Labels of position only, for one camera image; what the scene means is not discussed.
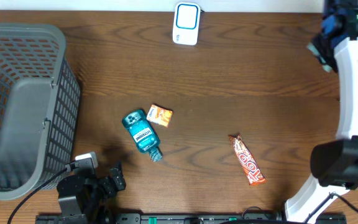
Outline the blue Listerine mouthwash bottle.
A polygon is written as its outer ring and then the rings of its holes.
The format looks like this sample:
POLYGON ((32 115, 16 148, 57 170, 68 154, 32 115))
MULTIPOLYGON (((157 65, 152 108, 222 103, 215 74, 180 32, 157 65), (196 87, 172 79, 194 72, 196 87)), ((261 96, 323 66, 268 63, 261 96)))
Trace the blue Listerine mouthwash bottle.
POLYGON ((153 162, 162 159, 160 139, 143 110, 135 110, 122 119, 122 124, 131 135, 139 152, 148 154, 153 162))

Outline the small orange tissue pack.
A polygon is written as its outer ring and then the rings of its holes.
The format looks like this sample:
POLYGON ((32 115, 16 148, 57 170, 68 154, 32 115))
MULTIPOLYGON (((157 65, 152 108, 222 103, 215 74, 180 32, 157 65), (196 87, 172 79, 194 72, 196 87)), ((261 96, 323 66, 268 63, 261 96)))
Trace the small orange tissue pack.
POLYGON ((157 105, 151 105, 147 113, 146 119, 152 123, 168 127, 173 115, 173 111, 159 107, 157 105))

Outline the orange chocolate bar wrapper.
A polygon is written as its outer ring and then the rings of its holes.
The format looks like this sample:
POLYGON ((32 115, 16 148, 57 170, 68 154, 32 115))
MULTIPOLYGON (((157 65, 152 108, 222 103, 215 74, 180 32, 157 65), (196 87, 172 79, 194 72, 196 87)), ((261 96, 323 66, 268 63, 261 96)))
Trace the orange chocolate bar wrapper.
POLYGON ((242 140, 241 135, 229 136, 229 140, 234 148, 237 159, 245 172, 249 185, 259 185, 266 182, 266 178, 262 174, 252 153, 242 140))

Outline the pale green snack packet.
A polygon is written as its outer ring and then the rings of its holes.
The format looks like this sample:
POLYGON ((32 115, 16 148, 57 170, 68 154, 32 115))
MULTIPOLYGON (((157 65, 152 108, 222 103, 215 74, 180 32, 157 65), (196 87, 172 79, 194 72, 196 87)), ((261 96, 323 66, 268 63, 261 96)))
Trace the pale green snack packet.
POLYGON ((313 56, 321 64, 323 70, 328 73, 331 72, 331 66, 327 63, 323 56, 318 52, 318 49, 311 42, 307 45, 307 48, 312 52, 313 56))

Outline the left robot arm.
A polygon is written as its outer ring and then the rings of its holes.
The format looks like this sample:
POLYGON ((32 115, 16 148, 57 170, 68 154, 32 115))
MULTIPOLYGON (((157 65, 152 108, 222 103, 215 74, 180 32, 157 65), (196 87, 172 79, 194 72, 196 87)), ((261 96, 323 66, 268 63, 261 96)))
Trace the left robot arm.
POLYGON ((96 176, 92 159, 82 159, 69 165, 73 175, 57 185, 58 202, 63 223, 116 223, 105 205, 106 201, 126 189, 121 162, 110 168, 109 175, 96 176))

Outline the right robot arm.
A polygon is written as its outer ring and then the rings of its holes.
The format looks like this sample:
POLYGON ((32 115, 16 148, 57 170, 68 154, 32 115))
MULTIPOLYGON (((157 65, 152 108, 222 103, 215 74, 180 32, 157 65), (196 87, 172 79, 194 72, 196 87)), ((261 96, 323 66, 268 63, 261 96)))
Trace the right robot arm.
POLYGON ((358 0, 325 0, 321 30, 308 48, 339 77, 340 115, 335 141, 313 148, 311 174, 284 203, 280 219, 316 223, 336 199, 358 188, 358 0))

